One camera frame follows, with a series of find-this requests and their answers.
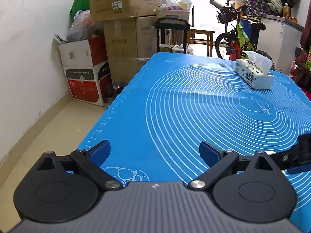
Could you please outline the blue silicone baking mat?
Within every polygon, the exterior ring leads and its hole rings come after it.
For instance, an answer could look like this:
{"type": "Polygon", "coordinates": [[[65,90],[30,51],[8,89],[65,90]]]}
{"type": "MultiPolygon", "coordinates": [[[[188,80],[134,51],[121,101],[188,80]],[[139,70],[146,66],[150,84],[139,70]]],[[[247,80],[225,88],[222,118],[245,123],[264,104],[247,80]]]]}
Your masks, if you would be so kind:
{"type": "Polygon", "coordinates": [[[108,159],[101,168],[122,184],[150,182],[118,212],[144,205],[139,223],[156,212],[173,219],[175,198],[163,195],[162,182],[189,183],[208,170],[199,145],[243,156],[278,153],[310,132],[310,100],[287,76],[274,73],[269,90],[254,90],[234,71],[234,63],[217,58],[157,53],[135,75],[79,144],[89,150],[107,140],[108,159]]]}

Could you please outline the white tissue box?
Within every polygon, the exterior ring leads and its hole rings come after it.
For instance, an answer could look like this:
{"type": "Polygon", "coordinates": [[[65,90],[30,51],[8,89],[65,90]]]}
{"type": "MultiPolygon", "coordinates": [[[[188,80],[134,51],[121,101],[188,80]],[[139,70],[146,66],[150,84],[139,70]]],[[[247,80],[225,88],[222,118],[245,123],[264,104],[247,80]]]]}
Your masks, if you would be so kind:
{"type": "Polygon", "coordinates": [[[241,56],[246,59],[236,59],[235,72],[253,89],[271,89],[275,78],[270,72],[272,59],[251,50],[241,52],[241,56]]]}

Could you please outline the red white cardboard box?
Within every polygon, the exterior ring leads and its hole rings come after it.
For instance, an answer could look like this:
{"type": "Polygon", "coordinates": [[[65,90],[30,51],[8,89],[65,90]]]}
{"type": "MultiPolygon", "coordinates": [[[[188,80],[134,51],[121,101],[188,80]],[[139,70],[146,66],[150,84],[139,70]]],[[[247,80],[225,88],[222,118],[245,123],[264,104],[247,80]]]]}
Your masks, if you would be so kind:
{"type": "Polygon", "coordinates": [[[54,35],[54,40],[72,97],[103,107],[113,95],[104,35],[71,43],[54,35]]]}

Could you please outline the white chest freezer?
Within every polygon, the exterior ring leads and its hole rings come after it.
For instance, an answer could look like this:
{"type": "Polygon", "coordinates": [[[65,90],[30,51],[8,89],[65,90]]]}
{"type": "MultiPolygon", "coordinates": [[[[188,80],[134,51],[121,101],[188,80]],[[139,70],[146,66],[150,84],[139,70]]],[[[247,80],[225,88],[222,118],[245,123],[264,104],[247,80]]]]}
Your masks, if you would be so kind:
{"type": "Polygon", "coordinates": [[[278,72],[288,75],[304,28],[275,15],[263,15],[261,22],[266,30],[259,33],[257,48],[270,55],[278,72]]]}

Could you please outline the wooden chair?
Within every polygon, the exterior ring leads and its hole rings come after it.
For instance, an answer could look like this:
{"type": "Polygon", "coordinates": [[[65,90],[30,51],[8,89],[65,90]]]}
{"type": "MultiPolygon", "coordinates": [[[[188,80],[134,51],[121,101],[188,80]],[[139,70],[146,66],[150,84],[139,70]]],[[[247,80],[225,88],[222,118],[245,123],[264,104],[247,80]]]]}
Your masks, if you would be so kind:
{"type": "Polygon", "coordinates": [[[213,35],[214,31],[190,29],[187,35],[188,44],[205,45],[207,48],[207,56],[212,57],[213,35]],[[196,35],[204,35],[206,38],[198,38],[196,35]]]}

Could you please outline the green black bicycle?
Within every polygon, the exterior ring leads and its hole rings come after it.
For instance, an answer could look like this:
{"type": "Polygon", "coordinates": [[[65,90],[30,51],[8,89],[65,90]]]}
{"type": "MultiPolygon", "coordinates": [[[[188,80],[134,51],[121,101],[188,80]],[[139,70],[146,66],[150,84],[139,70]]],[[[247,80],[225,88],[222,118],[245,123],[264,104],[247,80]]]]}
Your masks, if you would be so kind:
{"type": "Polygon", "coordinates": [[[221,24],[231,23],[237,21],[237,24],[233,30],[226,33],[221,33],[215,41],[215,49],[218,58],[229,59],[235,61],[238,58],[248,58],[246,51],[254,51],[267,57],[269,60],[272,58],[263,50],[257,49],[255,43],[255,37],[259,35],[261,31],[266,30],[265,24],[249,19],[247,21],[251,30],[251,36],[249,37],[241,25],[241,14],[246,12],[246,4],[242,4],[235,8],[233,6],[223,6],[215,0],[210,0],[210,4],[219,10],[217,20],[221,24]]]}

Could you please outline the lower brown cardboard box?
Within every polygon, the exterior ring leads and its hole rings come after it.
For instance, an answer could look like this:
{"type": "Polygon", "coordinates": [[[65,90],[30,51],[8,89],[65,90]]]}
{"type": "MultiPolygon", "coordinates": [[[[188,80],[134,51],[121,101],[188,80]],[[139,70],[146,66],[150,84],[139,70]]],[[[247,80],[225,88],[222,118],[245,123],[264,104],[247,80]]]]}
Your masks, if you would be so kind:
{"type": "Polygon", "coordinates": [[[113,82],[123,85],[156,53],[156,16],[104,22],[107,57],[113,82]]]}

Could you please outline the black utility cart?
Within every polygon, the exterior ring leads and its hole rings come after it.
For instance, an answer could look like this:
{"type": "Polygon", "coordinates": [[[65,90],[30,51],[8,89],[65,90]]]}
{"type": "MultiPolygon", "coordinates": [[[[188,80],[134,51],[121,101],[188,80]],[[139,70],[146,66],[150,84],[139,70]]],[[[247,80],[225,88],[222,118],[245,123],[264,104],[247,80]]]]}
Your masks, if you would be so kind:
{"type": "Polygon", "coordinates": [[[190,24],[187,20],[174,17],[160,17],[155,22],[156,29],[156,52],[161,52],[163,48],[170,48],[172,52],[173,45],[171,42],[173,33],[183,32],[182,48],[183,53],[187,53],[187,37],[190,31],[190,24]]]}

